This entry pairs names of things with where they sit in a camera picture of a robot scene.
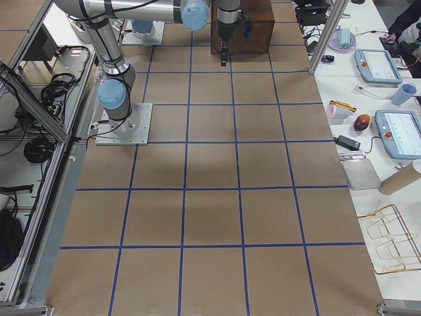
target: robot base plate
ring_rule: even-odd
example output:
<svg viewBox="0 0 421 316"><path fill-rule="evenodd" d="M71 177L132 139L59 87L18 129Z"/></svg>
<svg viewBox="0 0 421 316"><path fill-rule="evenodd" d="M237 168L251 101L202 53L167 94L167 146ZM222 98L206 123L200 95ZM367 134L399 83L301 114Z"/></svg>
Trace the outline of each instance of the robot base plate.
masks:
<svg viewBox="0 0 421 316"><path fill-rule="evenodd" d="M152 103L135 103L133 104L133 111L137 111L140 116L139 127L131 133L124 135L110 132L103 136L98 136L95 140L97 145L147 145L149 137L149 128L151 126L152 117ZM101 120L108 120L108 115L104 111ZM111 130L108 124L103 124L98 129L98 134L106 133Z"/></svg>
<svg viewBox="0 0 421 316"><path fill-rule="evenodd" d="M124 34L122 45L124 46L152 46L162 45L162 38L164 37L165 22L153 21L155 33L152 36L145 36L144 38L137 38L133 33ZM132 30L132 21L127 22L126 31Z"/></svg>

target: black bag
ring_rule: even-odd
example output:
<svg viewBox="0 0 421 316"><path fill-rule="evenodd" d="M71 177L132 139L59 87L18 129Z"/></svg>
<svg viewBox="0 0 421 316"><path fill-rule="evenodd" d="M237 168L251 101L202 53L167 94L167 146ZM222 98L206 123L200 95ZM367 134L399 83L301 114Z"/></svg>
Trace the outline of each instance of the black bag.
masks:
<svg viewBox="0 0 421 316"><path fill-rule="evenodd" d="M0 271L9 268L19 255L24 243L24 233L20 221L12 212L0 211Z"/></svg>

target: wire rack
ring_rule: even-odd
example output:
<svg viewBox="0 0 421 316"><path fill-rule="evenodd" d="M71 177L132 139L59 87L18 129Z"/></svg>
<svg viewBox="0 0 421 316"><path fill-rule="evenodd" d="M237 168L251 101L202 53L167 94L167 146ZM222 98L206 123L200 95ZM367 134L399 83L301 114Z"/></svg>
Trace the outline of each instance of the wire rack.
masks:
<svg viewBox="0 0 421 316"><path fill-rule="evenodd" d="M359 217L367 249L378 275L421 270L421 253L415 239L394 204Z"/></svg>

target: black power adapter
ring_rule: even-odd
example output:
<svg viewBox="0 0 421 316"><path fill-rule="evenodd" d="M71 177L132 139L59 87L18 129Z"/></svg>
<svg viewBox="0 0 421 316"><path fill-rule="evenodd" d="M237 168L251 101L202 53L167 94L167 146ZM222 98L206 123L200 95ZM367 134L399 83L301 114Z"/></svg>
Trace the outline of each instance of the black power adapter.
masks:
<svg viewBox="0 0 421 316"><path fill-rule="evenodd" d="M339 137L334 137L334 141L336 145L342 146L349 150L355 151L360 149L360 143L343 135L339 135Z"/></svg>

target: black cable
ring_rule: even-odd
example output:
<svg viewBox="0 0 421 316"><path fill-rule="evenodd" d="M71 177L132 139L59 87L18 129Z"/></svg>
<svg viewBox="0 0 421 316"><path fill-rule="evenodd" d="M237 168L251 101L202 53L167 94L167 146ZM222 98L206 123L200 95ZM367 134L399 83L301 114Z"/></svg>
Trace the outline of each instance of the black cable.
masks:
<svg viewBox="0 0 421 316"><path fill-rule="evenodd" d="M14 146L14 147L13 147L11 150L9 150L8 152L0 154L0 157L1 157L1 156L6 156L6 155L10 154L10 153L11 153L11 152L13 152L13 151L14 151L17 147L19 147L19 145L23 142L23 140L24 140L24 138L25 138L25 135L26 135L26 131L24 130L24 134L23 134L22 138L19 140L18 144L17 144L16 146Z"/></svg>
<svg viewBox="0 0 421 316"><path fill-rule="evenodd" d="M34 130L37 130L38 131L38 133L32 133L32 132L29 132L28 131L28 126L26 126L26 133L27 134L29 134L29 135L37 135L37 136L42 136L42 135L44 135L45 136L45 134L48 134L48 132L43 128L43 127L41 127L41 126L36 126L34 123L32 123L32 122L28 122L28 124L27 125L29 125L31 128L33 128Z"/></svg>
<svg viewBox="0 0 421 316"><path fill-rule="evenodd" d="M15 125L8 129L8 130L0 130L0 134L8 134L10 132L13 132L14 130L18 129L20 125L20 119L18 118L18 120L16 121Z"/></svg>
<svg viewBox="0 0 421 316"><path fill-rule="evenodd" d="M133 30L125 30L125 31L123 31L123 32L120 32L120 35L118 36L118 41L120 42L120 41L123 39L123 37L124 37L126 34L129 34L129 33L133 33Z"/></svg>
<svg viewBox="0 0 421 316"><path fill-rule="evenodd" d="M381 138L380 136L373 136L371 137L371 146L370 146L370 150L369 151L365 151L365 153L371 153L371 151L373 150L373 139L374 138Z"/></svg>
<svg viewBox="0 0 421 316"><path fill-rule="evenodd" d="M91 130L93 130L96 126L106 124L108 122L109 122L109 120L98 120L97 122L92 123L90 128L91 128Z"/></svg>
<svg viewBox="0 0 421 316"><path fill-rule="evenodd" d="M151 5L151 4L153 4L155 2L158 2L158 1L160 1L160 0L150 0L148 2L145 2L142 5L135 5L133 7L121 8L121 9L117 9L117 10L113 10L113 11L114 11L114 13L122 12L122 11L130 11L130 10L146 7L147 5ZM89 17L89 18L74 18L70 15L68 17L69 17L69 19L71 19L73 21L76 21L76 22L91 22L92 20L95 20L96 18L101 18L102 16L106 16L106 15L107 14L104 12L104 13L101 13L101 14L98 14L98 15L95 15L95 16L92 16L92 17Z"/></svg>
<svg viewBox="0 0 421 316"><path fill-rule="evenodd" d="M66 49L81 49L87 51L87 57L84 61L84 66L81 71L79 78L76 78L75 75L69 72L62 72L60 74L55 74L48 86L44 87L41 90L41 103L45 109L50 113L50 115L55 118L60 124L64 124L65 115L66 115L66 104L69 98L69 95L72 93L73 89L79 84L82 79L83 74L86 71L86 65L90 58L90 50L84 46L64 46L59 49L58 55L63 54Z"/></svg>
<svg viewBox="0 0 421 316"><path fill-rule="evenodd" d="M34 99L34 100L36 100L37 102L38 102L38 98L32 93L32 91L31 91L31 89L26 85L26 83L22 80L22 78L13 70L13 69L11 69L11 68L9 68L5 63L2 63L1 61L0 61L0 67L3 69L3 70L5 70L5 71L7 71L8 72L8 74L10 74L12 77L14 77L14 78L16 78L16 80L18 80L19 82L20 82L20 84L22 85L22 87L28 92L28 94ZM8 87L10 87L12 90L13 90L13 94L14 94L14 97L18 100L18 103L19 103L19 106L21 107L21 108L24 108L23 106L22 106L22 100L20 99L20 97L19 97L19 94L18 94L18 92L17 92L17 90L16 90L16 88L9 82L9 81L7 81L6 80L6 78L4 78L4 77L2 77L2 76L0 76L0 79L4 82L4 83L6 83L6 85L8 86Z"/></svg>
<svg viewBox="0 0 421 316"><path fill-rule="evenodd" d="M44 163L51 158L55 150L45 136L38 136L25 144L24 156L30 163Z"/></svg>
<svg viewBox="0 0 421 316"><path fill-rule="evenodd" d="M376 31L376 30L371 30L371 31L366 31L366 32L363 32L363 33L358 33L358 34L354 34L354 36L358 36L358 35L364 35L364 34L367 34L367 33L381 33L381 34L385 34L385 33L387 33L387 31Z"/></svg>
<svg viewBox="0 0 421 316"><path fill-rule="evenodd" d="M48 164L47 164L47 166L44 170L44 173L42 173L42 170L41 170L41 180L39 181L39 187L38 187L38 190L37 190L37 194L36 194L34 204L33 204L32 208L31 208L31 211L28 215L28 222L26 223L26 226L25 226L24 236L26 236L26 233L28 232L32 217L34 216L34 213L37 210L37 204L38 204L38 201L39 201L39 197L41 196L41 190L43 188L45 178L46 178L45 175L47 174L47 171L49 169L50 164L51 164L51 159L48 160Z"/></svg>
<svg viewBox="0 0 421 316"><path fill-rule="evenodd" d="M14 201L12 216L16 218L16 216L18 215L19 206L18 206L18 195L16 194L15 191L13 191L13 196L14 197L10 197L12 201Z"/></svg>
<svg viewBox="0 0 421 316"><path fill-rule="evenodd" d="M98 137L98 136L102 136L102 135L105 135L105 134L109 134L109 133L111 133L111 132L114 132L117 128L119 128L120 126L122 126L125 122L126 122L126 120L127 120L127 118L129 117L129 115L128 116L126 116L124 119L123 119L123 121L117 126L117 127L114 127L112 130L109 130L108 132L104 132L104 133L99 133L99 134L95 134L95 135L91 135L91 136L89 136L88 138L86 138L86 150L87 150L87 145L88 145L88 142L89 142L89 140L91 139L91 138L96 138L96 137Z"/></svg>

